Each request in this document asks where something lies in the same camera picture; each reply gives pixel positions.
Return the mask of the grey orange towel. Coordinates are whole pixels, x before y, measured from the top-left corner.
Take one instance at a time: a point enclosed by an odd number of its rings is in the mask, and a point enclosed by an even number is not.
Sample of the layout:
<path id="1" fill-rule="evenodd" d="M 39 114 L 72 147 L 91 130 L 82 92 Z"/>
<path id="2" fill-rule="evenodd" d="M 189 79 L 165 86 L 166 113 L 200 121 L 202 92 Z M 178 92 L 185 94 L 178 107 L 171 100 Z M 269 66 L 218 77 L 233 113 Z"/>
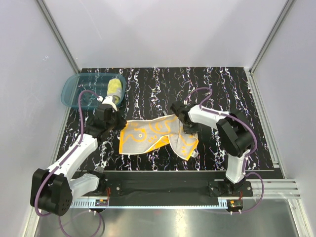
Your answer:
<path id="1" fill-rule="evenodd" d="M 198 146 L 198 135 L 184 133 L 175 115 L 129 120 L 120 132 L 119 153 L 122 155 L 145 154 L 166 145 L 181 159 L 189 160 Z"/>

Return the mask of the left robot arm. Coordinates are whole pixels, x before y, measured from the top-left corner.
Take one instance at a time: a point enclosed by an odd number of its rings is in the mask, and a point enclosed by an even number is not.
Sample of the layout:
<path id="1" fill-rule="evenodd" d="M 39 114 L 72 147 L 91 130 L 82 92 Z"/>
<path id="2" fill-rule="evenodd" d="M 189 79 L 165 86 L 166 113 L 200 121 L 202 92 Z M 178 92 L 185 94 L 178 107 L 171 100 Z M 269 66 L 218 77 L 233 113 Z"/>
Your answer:
<path id="1" fill-rule="evenodd" d="M 72 201 L 93 192 L 102 195 L 107 188 L 104 175 L 96 171 L 73 179 L 81 164 L 100 147 L 112 130 L 122 130 L 126 120 L 113 102 L 100 104 L 94 117 L 83 128 L 75 143 L 50 167 L 37 169 L 32 176 L 30 205 L 36 214 L 63 216 L 70 208 Z"/>

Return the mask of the grey yellow frog towel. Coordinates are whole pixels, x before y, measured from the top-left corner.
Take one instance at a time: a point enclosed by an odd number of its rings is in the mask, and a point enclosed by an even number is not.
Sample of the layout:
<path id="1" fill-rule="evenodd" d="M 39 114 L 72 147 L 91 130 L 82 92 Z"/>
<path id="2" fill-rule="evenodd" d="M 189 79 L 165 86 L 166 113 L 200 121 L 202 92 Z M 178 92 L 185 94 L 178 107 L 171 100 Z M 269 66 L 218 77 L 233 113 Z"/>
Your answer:
<path id="1" fill-rule="evenodd" d="M 108 83 L 107 96 L 112 96 L 115 104 L 118 104 L 122 97 L 122 84 L 117 78 L 111 79 Z"/>

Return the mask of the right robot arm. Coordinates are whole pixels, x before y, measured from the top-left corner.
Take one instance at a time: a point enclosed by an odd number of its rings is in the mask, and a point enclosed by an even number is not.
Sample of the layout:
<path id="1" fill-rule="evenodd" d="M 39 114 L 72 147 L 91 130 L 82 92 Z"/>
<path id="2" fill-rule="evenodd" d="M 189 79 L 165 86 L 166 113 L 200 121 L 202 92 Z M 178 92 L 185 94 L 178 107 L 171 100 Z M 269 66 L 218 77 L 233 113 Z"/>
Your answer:
<path id="1" fill-rule="evenodd" d="M 221 112 L 180 101 L 174 102 L 171 110 L 186 134 L 196 133 L 200 124 L 218 131 L 221 145 L 228 153 L 228 164 L 223 181 L 208 183 L 210 196 L 239 196 L 246 181 L 246 160 L 257 147 L 256 136 L 243 113 L 240 110 Z"/>

